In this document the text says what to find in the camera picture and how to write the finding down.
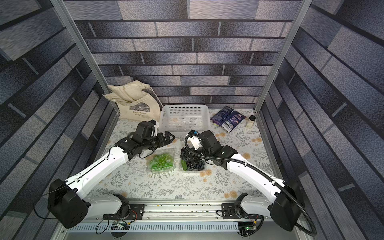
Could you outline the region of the clear clamshell container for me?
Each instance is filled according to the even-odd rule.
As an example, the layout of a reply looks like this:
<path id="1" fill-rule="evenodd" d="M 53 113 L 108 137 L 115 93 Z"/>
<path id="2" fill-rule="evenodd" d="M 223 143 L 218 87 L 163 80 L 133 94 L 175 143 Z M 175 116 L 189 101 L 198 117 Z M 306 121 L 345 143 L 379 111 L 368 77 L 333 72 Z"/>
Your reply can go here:
<path id="1" fill-rule="evenodd" d="M 205 159 L 192 155 L 188 151 L 184 142 L 181 143 L 179 158 L 179 169 L 186 173 L 197 173 L 205 171 L 208 165 Z"/>
<path id="2" fill-rule="evenodd" d="M 149 156 L 147 166 L 150 173 L 172 171 L 176 167 L 174 150 L 156 150 Z"/>

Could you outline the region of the black grape bunch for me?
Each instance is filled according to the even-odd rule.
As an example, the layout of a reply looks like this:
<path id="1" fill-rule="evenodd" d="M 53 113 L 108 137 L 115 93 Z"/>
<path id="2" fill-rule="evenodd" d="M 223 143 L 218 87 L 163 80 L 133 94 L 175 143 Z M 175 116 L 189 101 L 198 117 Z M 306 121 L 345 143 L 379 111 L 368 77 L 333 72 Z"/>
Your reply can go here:
<path id="1" fill-rule="evenodd" d="M 199 162 L 199 159 L 192 155 L 190 151 L 185 147 L 181 149 L 180 158 L 187 164 L 196 164 Z"/>
<path id="2" fill-rule="evenodd" d="M 206 163 L 199 161 L 192 163 L 191 161 L 181 160 L 181 168 L 183 171 L 203 171 L 205 170 Z"/>

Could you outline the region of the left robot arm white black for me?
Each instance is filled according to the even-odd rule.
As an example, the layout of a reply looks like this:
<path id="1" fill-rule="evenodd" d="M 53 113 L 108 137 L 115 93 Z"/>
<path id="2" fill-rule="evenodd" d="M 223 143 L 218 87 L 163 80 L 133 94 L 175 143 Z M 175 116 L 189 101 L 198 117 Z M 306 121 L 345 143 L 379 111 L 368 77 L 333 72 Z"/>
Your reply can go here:
<path id="1" fill-rule="evenodd" d="M 175 140 L 170 132 L 158 132 L 154 120 L 141 122 L 136 130 L 115 143 L 93 164 L 65 181 L 53 181 L 48 193 L 48 211 L 67 229 L 84 219 L 102 217 L 104 220 L 123 220 L 132 212 L 127 198 L 113 194 L 89 199 L 88 194 L 105 177 L 128 163 L 144 150 L 154 152 Z"/>

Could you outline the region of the green grape bunch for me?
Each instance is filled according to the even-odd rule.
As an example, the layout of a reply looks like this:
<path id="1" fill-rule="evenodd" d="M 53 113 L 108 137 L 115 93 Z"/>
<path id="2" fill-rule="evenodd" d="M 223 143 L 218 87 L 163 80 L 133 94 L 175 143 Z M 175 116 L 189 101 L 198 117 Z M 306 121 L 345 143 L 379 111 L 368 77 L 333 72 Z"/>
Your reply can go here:
<path id="1" fill-rule="evenodd" d="M 163 168 L 163 161 L 162 160 L 159 160 L 159 159 L 152 159 L 150 161 L 150 171 L 151 172 L 157 172 L 157 171 L 160 171 L 162 170 Z"/>
<path id="2" fill-rule="evenodd" d="M 174 167 L 174 157 L 170 153 L 159 155 L 159 160 L 163 161 L 163 169 L 171 169 Z"/>

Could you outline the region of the green grape bunch front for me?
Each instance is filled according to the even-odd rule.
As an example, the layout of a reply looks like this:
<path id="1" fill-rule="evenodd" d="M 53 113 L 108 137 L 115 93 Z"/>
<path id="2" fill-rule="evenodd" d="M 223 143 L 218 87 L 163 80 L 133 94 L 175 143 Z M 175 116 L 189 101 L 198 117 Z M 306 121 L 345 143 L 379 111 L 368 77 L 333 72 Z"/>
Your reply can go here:
<path id="1" fill-rule="evenodd" d="M 162 160 L 159 160 L 159 159 L 152 159 L 150 161 L 150 171 L 151 172 L 157 172 L 157 171 L 160 171 L 162 170 L 163 168 L 163 161 Z"/>

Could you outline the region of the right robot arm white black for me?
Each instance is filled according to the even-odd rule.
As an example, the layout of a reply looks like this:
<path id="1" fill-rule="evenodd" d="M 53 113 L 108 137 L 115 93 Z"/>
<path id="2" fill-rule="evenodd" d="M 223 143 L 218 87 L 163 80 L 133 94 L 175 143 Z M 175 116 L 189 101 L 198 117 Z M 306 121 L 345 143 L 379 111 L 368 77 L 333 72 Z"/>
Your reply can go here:
<path id="1" fill-rule="evenodd" d="M 211 131 L 198 133 L 190 131 L 188 138 L 198 158 L 209 160 L 214 165 L 234 173 L 260 191 L 266 198 L 258 201 L 249 194 L 241 194 L 235 201 L 230 215 L 238 218 L 251 216 L 263 216 L 272 220 L 282 229 L 292 231 L 302 214 L 302 211 L 282 192 L 287 190 L 303 205 L 302 198 L 298 197 L 298 187 L 294 184 L 286 184 L 282 179 L 276 178 L 247 161 L 241 154 L 230 146 L 222 146 Z"/>

